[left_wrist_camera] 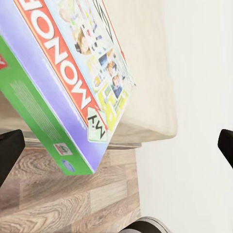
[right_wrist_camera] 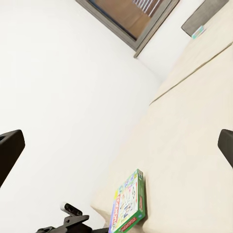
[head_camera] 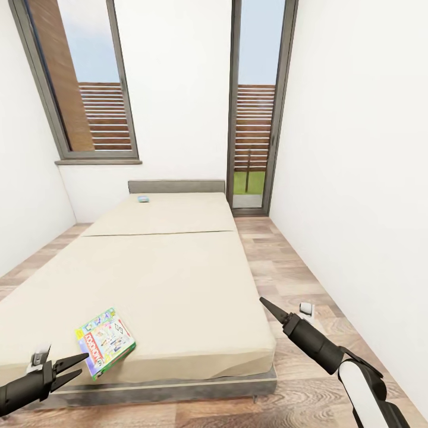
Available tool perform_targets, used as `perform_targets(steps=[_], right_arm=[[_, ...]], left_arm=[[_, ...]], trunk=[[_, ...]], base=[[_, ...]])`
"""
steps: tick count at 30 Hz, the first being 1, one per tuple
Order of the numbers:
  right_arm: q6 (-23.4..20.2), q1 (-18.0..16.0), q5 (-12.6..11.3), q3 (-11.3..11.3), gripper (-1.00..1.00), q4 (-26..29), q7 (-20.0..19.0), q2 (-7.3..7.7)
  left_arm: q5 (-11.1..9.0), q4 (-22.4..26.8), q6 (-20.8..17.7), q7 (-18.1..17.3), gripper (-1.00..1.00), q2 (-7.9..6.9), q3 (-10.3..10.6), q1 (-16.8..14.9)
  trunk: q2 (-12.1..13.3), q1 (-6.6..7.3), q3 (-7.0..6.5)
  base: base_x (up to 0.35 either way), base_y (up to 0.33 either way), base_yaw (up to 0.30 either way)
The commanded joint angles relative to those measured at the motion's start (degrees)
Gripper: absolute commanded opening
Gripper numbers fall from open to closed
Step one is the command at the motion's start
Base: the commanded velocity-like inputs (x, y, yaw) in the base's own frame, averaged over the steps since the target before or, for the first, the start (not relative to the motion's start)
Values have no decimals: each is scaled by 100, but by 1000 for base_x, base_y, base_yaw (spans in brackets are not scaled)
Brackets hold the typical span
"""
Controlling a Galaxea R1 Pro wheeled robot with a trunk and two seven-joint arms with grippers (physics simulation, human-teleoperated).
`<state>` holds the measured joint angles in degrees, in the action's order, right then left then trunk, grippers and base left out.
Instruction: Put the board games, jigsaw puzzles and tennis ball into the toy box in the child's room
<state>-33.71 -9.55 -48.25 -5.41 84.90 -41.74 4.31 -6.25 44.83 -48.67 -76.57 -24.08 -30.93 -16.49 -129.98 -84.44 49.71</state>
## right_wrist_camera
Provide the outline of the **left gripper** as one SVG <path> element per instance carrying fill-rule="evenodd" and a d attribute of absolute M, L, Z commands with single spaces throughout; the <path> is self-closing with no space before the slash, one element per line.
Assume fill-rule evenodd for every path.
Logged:
<path fill-rule="evenodd" d="M 64 224 L 59 226 L 54 233 L 108 233 L 108 228 L 92 230 L 82 224 L 89 219 L 89 215 L 65 217 Z"/>

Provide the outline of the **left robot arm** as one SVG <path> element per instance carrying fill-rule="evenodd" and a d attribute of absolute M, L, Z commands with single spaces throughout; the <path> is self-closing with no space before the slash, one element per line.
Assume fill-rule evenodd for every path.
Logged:
<path fill-rule="evenodd" d="M 63 201 L 60 209 L 69 216 L 64 218 L 64 224 L 58 228 L 46 227 L 39 229 L 36 233 L 108 233 L 108 228 L 92 230 L 82 224 L 89 219 L 89 215 L 83 215 L 82 211 Z"/>

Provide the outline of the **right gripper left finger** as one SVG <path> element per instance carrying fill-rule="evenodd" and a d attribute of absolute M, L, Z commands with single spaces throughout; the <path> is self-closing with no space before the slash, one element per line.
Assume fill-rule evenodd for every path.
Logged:
<path fill-rule="evenodd" d="M 22 130 L 0 134 L 0 187 L 25 148 Z"/>

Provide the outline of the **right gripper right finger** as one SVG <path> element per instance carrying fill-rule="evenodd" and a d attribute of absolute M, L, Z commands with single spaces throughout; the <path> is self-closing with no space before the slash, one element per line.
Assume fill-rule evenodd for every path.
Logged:
<path fill-rule="evenodd" d="M 233 131 L 222 129 L 217 145 L 233 168 Z"/>

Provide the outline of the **board game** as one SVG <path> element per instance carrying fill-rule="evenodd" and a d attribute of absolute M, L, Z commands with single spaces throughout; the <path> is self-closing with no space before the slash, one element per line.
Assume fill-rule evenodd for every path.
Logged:
<path fill-rule="evenodd" d="M 192 38 L 195 39 L 203 30 L 204 30 L 204 27 L 201 26 L 201 27 L 192 35 Z"/>
<path fill-rule="evenodd" d="M 117 190 L 108 233 L 126 233 L 145 217 L 143 172 L 137 169 Z"/>

